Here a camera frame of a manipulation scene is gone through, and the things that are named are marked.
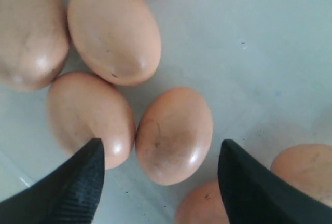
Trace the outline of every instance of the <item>black plastic tip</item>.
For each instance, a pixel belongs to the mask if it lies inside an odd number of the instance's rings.
[[[104,147],[92,139],[50,175],[0,203],[0,223],[92,223],[104,176]]]
[[[278,178],[233,140],[222,144],[218,180],[231,224],[331,224],[332,209]]]

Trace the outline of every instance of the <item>white surface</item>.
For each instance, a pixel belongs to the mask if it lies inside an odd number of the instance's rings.
[[[122,91],[138,121],[164,90],[198,89],[213,111],[213,146],[197,173],[172,187],[150,182],[133,152],[107,172],[95,223],[172,223],[183,196],[216,177],[224,138],[266,166],[294,144],[332,144],[332,0],[147,1],[160,24],[161,65]],[[86,69],[74,50],[71,69]],[[41,179],[67,158],[45,121],[46,92],[0,86],[0,151],[13,161],[0,165],[0,199],[24,187],[20,177]]]

